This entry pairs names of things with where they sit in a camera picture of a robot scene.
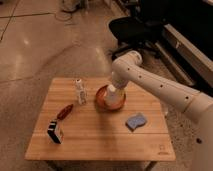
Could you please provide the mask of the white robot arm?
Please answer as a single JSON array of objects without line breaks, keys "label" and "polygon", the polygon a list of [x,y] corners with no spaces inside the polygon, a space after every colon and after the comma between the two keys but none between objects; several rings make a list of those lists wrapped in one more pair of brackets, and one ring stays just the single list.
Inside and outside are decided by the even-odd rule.
[{"label": "white robot arm", "polygon": [[132,81],[197,124],[190,171],[213,171],[213,97],[153,74],[141,68],[141,63],[137,51],[118,57],[112,63],[112,84],[123,89]]}]

